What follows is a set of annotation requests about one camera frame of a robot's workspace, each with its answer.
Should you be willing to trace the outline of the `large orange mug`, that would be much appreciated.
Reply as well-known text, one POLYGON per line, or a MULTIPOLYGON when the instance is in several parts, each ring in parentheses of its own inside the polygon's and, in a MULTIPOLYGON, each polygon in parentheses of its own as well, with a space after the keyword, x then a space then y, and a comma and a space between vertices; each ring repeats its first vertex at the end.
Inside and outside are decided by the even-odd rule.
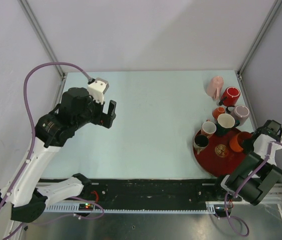
POLYGON ((240 132, 231 138, 229 141, 230 148, 236 152, 240 153, 243 151, 243 141, 251 138, 252 134, 246 131, 240 132))

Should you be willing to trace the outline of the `dark green mug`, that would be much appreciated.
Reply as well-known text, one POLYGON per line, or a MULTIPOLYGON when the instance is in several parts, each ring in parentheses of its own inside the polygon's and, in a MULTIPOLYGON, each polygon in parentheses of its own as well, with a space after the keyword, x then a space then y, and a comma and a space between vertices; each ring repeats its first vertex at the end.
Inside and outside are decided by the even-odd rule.
POLYGON ((222 113, 216 120, 216 132, 218 137, 226 135, 232 128, 239 126, 239 120, 236 120, 228 113, 222 113))

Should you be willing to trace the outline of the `small orange-red mug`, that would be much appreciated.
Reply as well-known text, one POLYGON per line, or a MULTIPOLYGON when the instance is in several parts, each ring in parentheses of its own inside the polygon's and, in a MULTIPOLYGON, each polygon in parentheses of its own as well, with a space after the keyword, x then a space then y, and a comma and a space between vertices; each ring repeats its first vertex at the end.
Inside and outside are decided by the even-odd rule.
POLYGON ((225 113, 225 108, 222 106, 217 107, 216 109, 214 109, 212 111, 212 116, 214 118, 214 122, 217 121, 217 118, 221 115, 225 113))

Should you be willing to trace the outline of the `salmon pink printed mug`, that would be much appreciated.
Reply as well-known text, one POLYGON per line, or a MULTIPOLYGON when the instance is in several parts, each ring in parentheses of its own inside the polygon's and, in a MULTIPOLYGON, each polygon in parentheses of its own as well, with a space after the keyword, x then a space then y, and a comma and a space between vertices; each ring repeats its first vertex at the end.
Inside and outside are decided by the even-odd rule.
POLYGON ((201 126, 201 134, 206 136, 208 139, 211 138, 216 132, 216 124, 212 121, 205 121, 201 126))

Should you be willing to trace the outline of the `brown patterned mug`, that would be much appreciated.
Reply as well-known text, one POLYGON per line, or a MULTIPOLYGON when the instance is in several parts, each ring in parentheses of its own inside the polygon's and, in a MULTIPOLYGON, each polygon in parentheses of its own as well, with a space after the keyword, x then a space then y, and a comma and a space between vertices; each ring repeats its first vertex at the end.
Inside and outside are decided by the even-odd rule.
POLYGON ((195 152, 199 154, 202 150, 204 150, 209 144, 209 139, 207 136, 199 134, 194 138, 193 147, 195 152))

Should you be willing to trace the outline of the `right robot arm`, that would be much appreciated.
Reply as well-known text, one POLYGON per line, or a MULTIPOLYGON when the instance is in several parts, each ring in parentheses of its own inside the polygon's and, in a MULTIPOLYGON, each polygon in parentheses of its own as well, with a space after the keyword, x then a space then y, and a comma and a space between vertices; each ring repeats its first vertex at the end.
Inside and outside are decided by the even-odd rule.
POLYGON ((250 138, 242 140, 245 158, 231 174, 212 187, 213 197, 222 201, 231 194, 254 206, 259 204, 282 176, 282 169, 270 163, 281 137, 281 124, 267 120, 250 138))

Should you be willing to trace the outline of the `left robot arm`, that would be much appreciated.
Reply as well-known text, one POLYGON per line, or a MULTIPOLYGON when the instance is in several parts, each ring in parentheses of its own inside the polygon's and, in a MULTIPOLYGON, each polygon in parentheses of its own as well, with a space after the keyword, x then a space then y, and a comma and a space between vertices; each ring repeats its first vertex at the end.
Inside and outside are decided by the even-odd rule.
POLYGON ((61 102, 38 120, 34 140, 19 169, 0 189, 0 205, 12 205, 10 220, 32 223, 50 205, 72 197, 85 200, 91 195, 91 181, 81 173, 47 187, 37 187, 37 183, 50 160, 78 129, 86 124, 107 129, 112 126, 116 102, 110 101, 104 113, 105 92, 105 85, 70 88, 63 93, 61 102))

